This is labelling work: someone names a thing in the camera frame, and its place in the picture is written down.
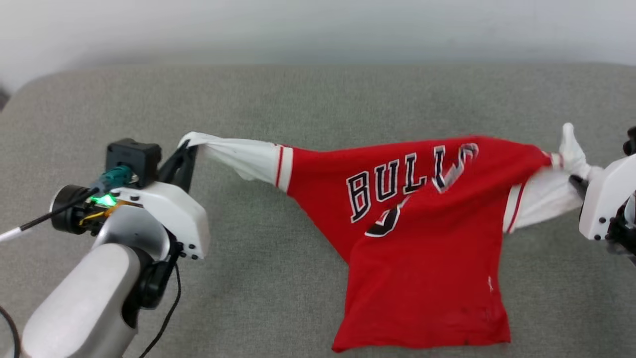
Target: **garment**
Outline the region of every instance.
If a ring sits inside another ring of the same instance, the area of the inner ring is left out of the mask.
[[[487,137],[313,152],[191,133],[293,197],[349,264],[333,350],[510,341],[502,234],[580,206],[559,155]]]

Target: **black cable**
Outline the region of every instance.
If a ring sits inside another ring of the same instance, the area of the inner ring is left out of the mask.
[[[161,336],[163,335],[163,332],[165,331],[165,328],[168,326],[168,322],[170,322],[170,318],[172,316],[172,313],[174,312],[174,309],[177,308],[177,304],[179,303],[179,299],[181,298],[181,276],[179,276],[179,266],[177,266],[177,264],[174,264],[174,271],[177,273],[177,297],[174,299],[172,307],[170,307],[168,314],[165,316],[159,333],[157,333],[153,341],[150,342],[146,350],[139,356],[139,358],[144,358],[146,354],[148,354],[150,350],[156,345],[156,343],[159,342]]]
[[[6,322],[9,323],[9,328],[13,335],[13,358],[20,358],[20,333],[18,332],[18,327],[15,326],[15,322],[9,312],[5,311],[2,306],[0,306],[0,313],[6,319]]]
[[[70,208],[70,207],[72,207],[74,205],[82,203],[84,200],[88,199],[91,195],[98,193],[98,191],[99,191],[98,188],[90,189],[89,191],[85,192],[80,197],[78,197],[77,199],[67,203],[66,205],[64,205],[64,206],[62,206],[60,208],[57,208],[57,209],[51,211],[48,214],[44,214],[44,215],[40,216],[39,218],[37,218],[35,220],[29,221],[28,223],[26,223],[24,225],[21,225],[20,226],[20,230],[21,231],[25,231],[26,229],[30,229],[30,228],[34,227],[35,225],[38,225],[38,224],[40,224],[40,223],[42,223],[42,222],[44,222],[44,221],[56,216],[57,214],[68,210],[68,208]]]

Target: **white sleeve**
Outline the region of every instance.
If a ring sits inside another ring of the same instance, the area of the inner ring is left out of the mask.
[[[566,171],[545,168],[526,183],[515,185],[508,195],[503,231],[511,233],[580,208],[583,200],[569,177]]]
[[[226,139],[210,134],[190,132],[179,146],[199,146],[198,154],[222,162],[245,180],[262,180],[287,192],[293,164],[292,148],[257,140]]]

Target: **white cable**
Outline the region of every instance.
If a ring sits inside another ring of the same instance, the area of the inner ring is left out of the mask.
[[[20,236],[20,234],[22,234],[22,230],[20,230],[20,227],[16,227],[15,229],[9,230],[4,234],[0,234],[0,243],[3,241],[15,239]]]

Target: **red stripe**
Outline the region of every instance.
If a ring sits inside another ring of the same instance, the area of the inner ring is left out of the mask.
[[[279,154],[279,168],[276,174],[276,187],[279,187],[279,181],[280,181],[280,169],[282,168],[282,150],[283,150],[283,146],[280,146],[280,154]]]
[[[513,228],[513,224],[516,220],[516,215],[519,212],[519,206],[521,206],[521,196],[523,195],[523,188],[525,188],[525,183],[521,184],[521,188],[519,188],[519,196],[517,196],[517,203],[515,206],[515,213],[513,214],[513,219],[510,220],[510,226],[508,226],[508,230],[506,232],[509,234],[510,230]]]

